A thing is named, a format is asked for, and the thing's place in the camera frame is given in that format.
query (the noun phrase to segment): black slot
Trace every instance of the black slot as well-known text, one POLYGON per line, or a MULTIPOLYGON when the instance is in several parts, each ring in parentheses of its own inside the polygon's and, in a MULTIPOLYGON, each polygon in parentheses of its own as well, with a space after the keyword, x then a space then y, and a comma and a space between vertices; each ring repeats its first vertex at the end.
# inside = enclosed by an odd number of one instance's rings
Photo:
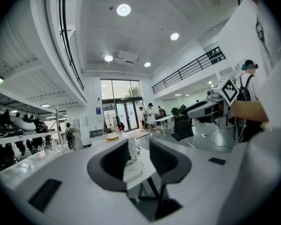
POLYGON ((212 163, 216 163, 218 165, 224 165, 226 163, 226 160, 220 159, 220 158, 216 158, 216 157, 212 157, 211 159, 209 159, 209 162, 212 163))
POLYGON ((30 205, 43 212, 61 185, 61 181, 49 179, 28 201, 30 205))

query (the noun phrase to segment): headphones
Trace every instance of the headphones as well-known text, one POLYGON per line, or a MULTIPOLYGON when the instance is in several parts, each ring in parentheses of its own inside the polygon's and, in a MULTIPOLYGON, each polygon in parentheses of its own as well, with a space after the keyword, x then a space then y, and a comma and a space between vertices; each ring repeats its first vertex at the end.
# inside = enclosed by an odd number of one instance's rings
POLYGON ((258 64, 255 64, 252 60, 247 60, 243 65, 242 65, 242 70, 245 71, 249 66, 254 65, 255 69, 258 68, 258 64))

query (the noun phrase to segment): glass entrance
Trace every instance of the glass entrance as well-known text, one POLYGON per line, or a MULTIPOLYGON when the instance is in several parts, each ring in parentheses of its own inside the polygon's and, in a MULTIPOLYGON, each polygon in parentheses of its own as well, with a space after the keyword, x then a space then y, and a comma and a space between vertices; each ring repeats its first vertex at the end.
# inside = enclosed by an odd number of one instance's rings
POLYGON ((125 126, 124 131, 130 131, 139 128, 134 101, 118 102, 116 103, 116 107, 120 121, 125 126))

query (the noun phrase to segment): floor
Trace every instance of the floor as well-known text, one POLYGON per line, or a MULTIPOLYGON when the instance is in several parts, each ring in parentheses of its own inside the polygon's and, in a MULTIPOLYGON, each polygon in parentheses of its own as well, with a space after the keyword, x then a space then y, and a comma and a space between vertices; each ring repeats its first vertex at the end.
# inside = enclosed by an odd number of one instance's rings
MULTIPOLYGON (((193 144, 196 149, 230 153, 235 145, 235 140, 233 139, 233 128, 219 129, 215 124, 196 123, 193 125, 192 130, 194 137, 189 137, 187 140, 190 144, 193 144)), ((141 137, 138 139, 140 142, 138 144, 141 148, 149 150, 149 140, 151 138, 171 141, 169 131, 166 130, 165 133, 166 136, 164 136, 163 132, 161 131, 161 133, 158 135, 156 135, 156 132, 154 132, 154 136, 146 135, 141 137)), ((187 140, 184 139, 177 142, 172 139, 172 142, 189 147, 187 140)), ((150 191, 151 190, 149 189, 148 195, 154 196, 150 191)), ((136 207, 149 221, 154 221, 157 205, 157 200, 148 200, 138 202, 136 207)))

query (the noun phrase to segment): railing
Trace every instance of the railing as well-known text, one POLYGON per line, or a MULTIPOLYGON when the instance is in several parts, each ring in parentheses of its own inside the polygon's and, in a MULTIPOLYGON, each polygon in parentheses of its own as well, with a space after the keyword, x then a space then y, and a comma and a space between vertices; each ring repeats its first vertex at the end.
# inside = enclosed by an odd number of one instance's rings
POLYGON ((176 72, 172 73, 170 76, 167 76, 161 82, 155 84, 152 89, 154 94, 160 92, 163 89, 174 85, 175 83, 199 72, 203 69, 223 60, 226 59, 224 54, 221 52, 219 47, 210 50, 209 52, 205 53, 204 55, 198 57, 194 61, 186 64, 184 67, 180 68, 176 72))
POLYGON ((65 46, 65 51, 67 54, 67 59, 69 61, 70 67, 72 71, 75 74, 75 77, 77 79, 77 82, 81 86, 82 90, 84 89, 84 86, 82 84, 82 81, 78 75, 76 66, 74 64, 74 60, 71 54, 71 49, 70 49, 70 44, 69 44, 69 39, 67 36, 67 23, 66 23, 66 0, 59 0, 59 25, 60 25, 60 35, 62 36, 62 40, 64 42, 65 46))

